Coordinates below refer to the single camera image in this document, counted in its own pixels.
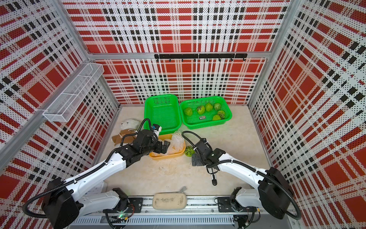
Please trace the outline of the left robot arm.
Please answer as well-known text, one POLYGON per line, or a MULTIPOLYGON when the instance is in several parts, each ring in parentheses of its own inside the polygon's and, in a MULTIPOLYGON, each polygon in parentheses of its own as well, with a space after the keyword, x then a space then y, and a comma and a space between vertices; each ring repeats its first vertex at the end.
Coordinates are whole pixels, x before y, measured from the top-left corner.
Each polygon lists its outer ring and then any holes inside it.
POLYGON ((86 196, 86 193, 108 177, 141 160, 151 152, 167 152, 167 146, 158 140, 162 127, 149 124, 148 129, 139 128, 129 144, 120 144, 108 157, 92 168, 66 180, 55 179, 47 189, 23 205, 24 214, 34 218, 48 219, 53 228, 64 229, 77 218, 100 210, 114 209, 126 204, 128 196, 121 189, 86 196))

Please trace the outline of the green custard apple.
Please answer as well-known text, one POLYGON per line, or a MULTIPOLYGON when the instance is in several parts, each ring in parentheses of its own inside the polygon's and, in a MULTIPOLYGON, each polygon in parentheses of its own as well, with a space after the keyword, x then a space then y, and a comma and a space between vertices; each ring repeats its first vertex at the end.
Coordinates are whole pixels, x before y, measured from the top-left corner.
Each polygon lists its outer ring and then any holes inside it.
POLYGON ((191 157, 193 154, 195 154, 195 150, 192 147, 187 147, 185 149, 185 155, 187 157, 191 157))

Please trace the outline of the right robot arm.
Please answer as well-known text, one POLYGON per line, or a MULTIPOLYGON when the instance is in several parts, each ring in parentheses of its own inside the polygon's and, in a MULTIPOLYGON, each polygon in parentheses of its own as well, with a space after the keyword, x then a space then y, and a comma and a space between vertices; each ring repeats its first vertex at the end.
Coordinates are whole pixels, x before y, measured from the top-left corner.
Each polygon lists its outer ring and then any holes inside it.
POLYGON ((254 189, 254 198, 244 198, 243 188, 233 192, 232 203, 236 208, 262 207, 277 219, 283 219, 285 215, 295 220, 302 218, 294 191, 278 169, 261 169, 244 163, 222 149, 213 149, 206 138, 192 131, 182 132, 182 137, 193 147, 202 166, 212 177, 219 171, 226 172, 254 189))

